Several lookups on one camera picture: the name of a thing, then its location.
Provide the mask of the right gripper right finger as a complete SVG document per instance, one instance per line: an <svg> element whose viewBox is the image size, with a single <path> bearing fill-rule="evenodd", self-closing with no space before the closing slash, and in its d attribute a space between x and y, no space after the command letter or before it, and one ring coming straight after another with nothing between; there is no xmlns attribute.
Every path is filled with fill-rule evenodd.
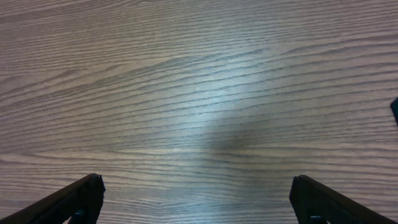
<svg viewBox="0 0 398 224"><path fill-rule="evenodd" d="M299 224L397 224L306 176L295 176L290 203Z"/></svg>

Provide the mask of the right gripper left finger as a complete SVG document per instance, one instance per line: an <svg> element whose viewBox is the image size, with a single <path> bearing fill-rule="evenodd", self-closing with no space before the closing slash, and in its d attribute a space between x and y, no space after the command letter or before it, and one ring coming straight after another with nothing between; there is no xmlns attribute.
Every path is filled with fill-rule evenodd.
<svg viewBox="0 0 398 224"><path fill-rule="evenodd" d="M105 191L102 176L89 174L1 219L1 224L96 224Z"/></svg>

